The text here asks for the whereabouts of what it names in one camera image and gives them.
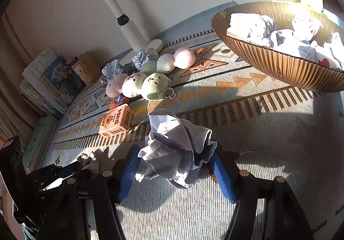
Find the orange cartoon card box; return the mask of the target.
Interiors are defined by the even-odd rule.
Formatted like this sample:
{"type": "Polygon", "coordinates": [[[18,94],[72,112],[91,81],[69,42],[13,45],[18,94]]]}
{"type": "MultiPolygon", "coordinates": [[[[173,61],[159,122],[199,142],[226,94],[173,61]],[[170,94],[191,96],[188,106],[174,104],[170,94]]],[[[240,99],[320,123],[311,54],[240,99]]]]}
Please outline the orange cartoon card box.
{"type": "Polygon", "coordinates": [[[104,115],[98,133],[103,137],[120,135],[130,130],[132,110],[128,104],[123,104],[110,110],[104,115]]]}

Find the large white paper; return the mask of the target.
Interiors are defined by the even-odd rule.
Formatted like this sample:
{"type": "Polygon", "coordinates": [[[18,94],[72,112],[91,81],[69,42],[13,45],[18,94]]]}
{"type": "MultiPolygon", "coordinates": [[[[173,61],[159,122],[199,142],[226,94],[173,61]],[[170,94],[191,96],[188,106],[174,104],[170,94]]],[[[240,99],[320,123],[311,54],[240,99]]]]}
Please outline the large white paper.
{"type": "Polygon", "coordinates": [[[162,177],[178,189],[192,187],[217,147],[211,140],[212,130],[178,118],[167,109],[150,113],[149,123],[151,130],[138,153],[142,161],[135,179],[141,182],[162,177]]]}

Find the white red plush toy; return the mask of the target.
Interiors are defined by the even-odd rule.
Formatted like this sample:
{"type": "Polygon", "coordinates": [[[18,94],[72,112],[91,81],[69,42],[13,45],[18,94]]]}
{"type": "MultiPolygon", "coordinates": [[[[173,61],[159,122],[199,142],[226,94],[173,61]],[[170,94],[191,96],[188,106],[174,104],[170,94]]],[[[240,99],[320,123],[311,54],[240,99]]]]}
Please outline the white red plush toy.
{"type": "Polygon", "coordinates": [[[337,68],[336,63],[333,60],[327,59],[327,58],[319,59],[318,64],[321,66],[329,67],[333,69],[337,68]]]}

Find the patterned blue table mat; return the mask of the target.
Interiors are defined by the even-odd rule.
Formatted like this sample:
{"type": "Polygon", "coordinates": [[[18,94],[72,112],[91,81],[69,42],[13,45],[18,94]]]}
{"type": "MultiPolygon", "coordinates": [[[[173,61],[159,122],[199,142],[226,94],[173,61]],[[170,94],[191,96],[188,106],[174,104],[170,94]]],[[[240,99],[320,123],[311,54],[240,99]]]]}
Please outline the patterned blue table mat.
{"type": "MultiPolygon", "coordinates": [[[[89,87],[60,120],[43,165],[67,165],[92,151],[101,168],[111,168],[131,145],[144,146],[148,113],[165,108],[210,128],[220,147],[239,153],[240,168],[258,178],[284,177],[314,238],[331,239],[343,223],[343,93],[292,87],[244,62],[210,27],[220,10],[162,33],[163,52],[186,46],[197,53],[194,69],[171,73],[174,99],[133,100],[131,130],[104,139],[98,128],[110,99],[100,84],[89,87]]],[[[176,189],[161,177],[136,181],[118,207],[128,239],[223,239],[233,211],[207,166],[189,189],[176,189]]]]}

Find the pink plush ball face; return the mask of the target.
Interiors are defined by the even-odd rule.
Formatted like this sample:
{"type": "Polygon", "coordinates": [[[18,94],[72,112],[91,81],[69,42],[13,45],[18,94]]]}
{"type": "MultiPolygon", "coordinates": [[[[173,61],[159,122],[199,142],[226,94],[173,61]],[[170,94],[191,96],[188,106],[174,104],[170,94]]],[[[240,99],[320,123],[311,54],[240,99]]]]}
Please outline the pink plush ball face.
{"type": "Polygon", "coordinates": [[[110,98],[117,98],[122,93],[122,86],[127,77],[128,75],[125,73],[114,76],[106,87],[107,96],[110,98]]]}

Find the cream plush ball face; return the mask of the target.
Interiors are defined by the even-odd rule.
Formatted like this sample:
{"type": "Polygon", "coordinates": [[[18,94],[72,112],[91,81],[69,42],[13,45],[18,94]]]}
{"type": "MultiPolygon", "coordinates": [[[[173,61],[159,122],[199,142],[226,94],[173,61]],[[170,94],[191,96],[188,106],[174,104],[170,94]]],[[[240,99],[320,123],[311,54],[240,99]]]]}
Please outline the cream plush ball face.
{"type": "Polygon", "coordinates": [[[142,72],[137,72],[131,74],[127,77],[122,85],[122,94],[125,97],[133,98],[141,94],[141,87],[147,75],[142,72]]]}

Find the black mesh pen cup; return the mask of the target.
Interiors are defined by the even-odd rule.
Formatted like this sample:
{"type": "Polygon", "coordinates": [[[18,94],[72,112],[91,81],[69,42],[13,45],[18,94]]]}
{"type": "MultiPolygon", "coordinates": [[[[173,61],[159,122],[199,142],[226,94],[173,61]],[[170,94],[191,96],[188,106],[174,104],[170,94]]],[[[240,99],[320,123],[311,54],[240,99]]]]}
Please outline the black mesh pen cup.
{"type": "Polygon", "coordinates": [[[66,74],[68,76],[69,82],[73,85],[74,89],[78,93],[80,93],[85,87],[86,84],[84,81],[76,74],[76,72],[70,67],[70,65],[66,66],[66,74]]]}

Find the green plush ball face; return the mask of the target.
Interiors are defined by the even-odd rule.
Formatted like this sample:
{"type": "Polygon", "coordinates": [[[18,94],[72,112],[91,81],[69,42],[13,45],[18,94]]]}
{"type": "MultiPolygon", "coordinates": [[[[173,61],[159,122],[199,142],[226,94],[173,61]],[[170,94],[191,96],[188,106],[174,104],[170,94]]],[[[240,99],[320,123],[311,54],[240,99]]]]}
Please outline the green plush ball face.
{"type": "Polygon", "coordinates": [[[142,83],[141,96],[148,101],[163,99],[169,91],[171,79],[162,73],[152,73],[142,83]]]}

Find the stack of books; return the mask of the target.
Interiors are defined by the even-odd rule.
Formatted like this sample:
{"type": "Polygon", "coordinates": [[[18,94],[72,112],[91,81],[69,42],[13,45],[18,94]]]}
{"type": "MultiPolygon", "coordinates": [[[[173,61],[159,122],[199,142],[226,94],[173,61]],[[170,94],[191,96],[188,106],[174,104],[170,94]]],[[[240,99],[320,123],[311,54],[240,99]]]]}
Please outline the stack of books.
{"type": "Polygon", "coordinates": [[[23,70],[22,76],[44,101],[60,114],[66,113],[69,105],[79,94],[69,82],[66,66],[69,63],[51,48],[40,53],[23,70]]]}

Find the crumpled paper behind plushes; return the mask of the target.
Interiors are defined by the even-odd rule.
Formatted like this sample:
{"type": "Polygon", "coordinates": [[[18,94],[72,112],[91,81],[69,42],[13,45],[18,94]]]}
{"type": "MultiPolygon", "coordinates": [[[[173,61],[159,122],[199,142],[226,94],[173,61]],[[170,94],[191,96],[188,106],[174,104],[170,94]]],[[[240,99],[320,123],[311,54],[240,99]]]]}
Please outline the crumpled paper behind plushes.
{"type": "Polygon", "coordinates": [[[101,70],[102,76],[100,80],[103,83],[108,83],[113,77],[124,72],[123,66],[120,65],[117,59],[112,60],[110,63],[107,63],[101,70]]]}

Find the wooden pen holder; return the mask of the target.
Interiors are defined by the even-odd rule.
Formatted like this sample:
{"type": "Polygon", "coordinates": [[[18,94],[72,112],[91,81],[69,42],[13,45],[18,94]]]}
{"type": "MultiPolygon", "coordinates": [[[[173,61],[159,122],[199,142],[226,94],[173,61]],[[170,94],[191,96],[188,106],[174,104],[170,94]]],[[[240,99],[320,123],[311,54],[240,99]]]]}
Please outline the wooden pen holder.
{"type": "Polygon", "coordinates": [[[101,76],[100,66],[90,52],[85,52],[72,69],[86,85],[90,85],[101,76]]]}

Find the light green plush ball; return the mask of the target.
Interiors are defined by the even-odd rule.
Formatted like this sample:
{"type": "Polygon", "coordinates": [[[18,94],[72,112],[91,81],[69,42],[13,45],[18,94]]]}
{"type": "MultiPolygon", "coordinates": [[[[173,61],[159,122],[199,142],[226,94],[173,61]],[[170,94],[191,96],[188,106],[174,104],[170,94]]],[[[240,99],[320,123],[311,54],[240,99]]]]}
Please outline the light green plush ball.
{"type": "Polygon", "coordinates": [[[147,61],[143,65],[141,65],[141,68],[139,71],[149,76],[152,73],[156,72],[156,63],[157,62],[155,60],[147,61]]]}

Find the amber ribbed glass bowl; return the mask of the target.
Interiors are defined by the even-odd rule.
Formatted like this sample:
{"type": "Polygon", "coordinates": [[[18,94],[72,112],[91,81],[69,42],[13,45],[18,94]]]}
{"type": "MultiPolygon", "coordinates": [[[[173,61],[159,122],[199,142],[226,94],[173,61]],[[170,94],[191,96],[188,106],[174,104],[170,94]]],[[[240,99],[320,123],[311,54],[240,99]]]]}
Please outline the amber ribbed glass bowl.
{"type": "Polygon", "coordinates": [[[300,3],[244,3],[216,13],[210,25],[229,49],[270,77],[310,91],[324,93],[343,91],[343,71],[339,69],[325,67],[300,57],[242,41],[233,35],[226,35],[230,16],[233,13],[268,15],[274,20],[277,28],[289,28],[292,26],[292,18],[302,7],[300,3]]]}

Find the crumpled paper by lamp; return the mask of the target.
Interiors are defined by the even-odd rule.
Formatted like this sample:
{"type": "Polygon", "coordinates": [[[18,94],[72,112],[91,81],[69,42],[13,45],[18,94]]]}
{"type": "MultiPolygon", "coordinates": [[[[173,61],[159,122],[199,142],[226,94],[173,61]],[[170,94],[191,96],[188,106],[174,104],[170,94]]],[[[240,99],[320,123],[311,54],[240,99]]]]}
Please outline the crumpled paper by lamp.
{"type": "Polygon", "coordinates": [[[152,60],[157,60],[159,58],[159,55],[157,51],[153,48],[149,48],[147,51],[139,50],[137,51],[137,54],[132,57],[132,62],[134,66],[140,70],[141,67],[152,60]]]}

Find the white plush ball back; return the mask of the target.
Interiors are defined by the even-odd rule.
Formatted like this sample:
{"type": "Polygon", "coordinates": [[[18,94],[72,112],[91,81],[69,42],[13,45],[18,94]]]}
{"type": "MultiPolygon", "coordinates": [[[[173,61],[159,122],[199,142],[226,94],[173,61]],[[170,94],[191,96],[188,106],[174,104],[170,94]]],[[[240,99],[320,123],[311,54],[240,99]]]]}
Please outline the white plush ball back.
{"type": "Polygon", "coordinates": [[[161,55],[156,63],[156,72],[169,74],[175,69],[174,57],[171,53],[161,55]]]}

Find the pink plush ball back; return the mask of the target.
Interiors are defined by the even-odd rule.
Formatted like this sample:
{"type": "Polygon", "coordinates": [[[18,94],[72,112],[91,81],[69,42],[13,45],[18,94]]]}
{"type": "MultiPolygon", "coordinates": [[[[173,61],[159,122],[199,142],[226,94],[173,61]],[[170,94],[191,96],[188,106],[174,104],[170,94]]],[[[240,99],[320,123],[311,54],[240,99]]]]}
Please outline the pink plush ball back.
{"type": "Polygon", "coordinates": [[[189,48],[177,49],[173,55],[173,65],[179,69],[190,68],[196,60],[194,52],[189,48]]]}

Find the white desk lamp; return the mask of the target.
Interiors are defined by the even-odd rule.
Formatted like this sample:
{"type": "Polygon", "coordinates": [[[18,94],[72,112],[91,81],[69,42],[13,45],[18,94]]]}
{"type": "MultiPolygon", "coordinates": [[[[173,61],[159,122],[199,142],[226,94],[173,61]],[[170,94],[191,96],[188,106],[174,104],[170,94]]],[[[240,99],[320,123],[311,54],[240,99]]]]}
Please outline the white desk lamp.
{"type": "Polygon", "coordinates": [[[137,54],[138,50],[153,54],[158,57],[159,52],[163,49],[164,43],[161,39],[153,39],[148,41],[132,21],[122,10],[116,0],[104,0],[113,15],[115,16],[120,30],[131,46],[131,50],[120,59],[121,65],[132,62],[132,58],[137,54]]]}

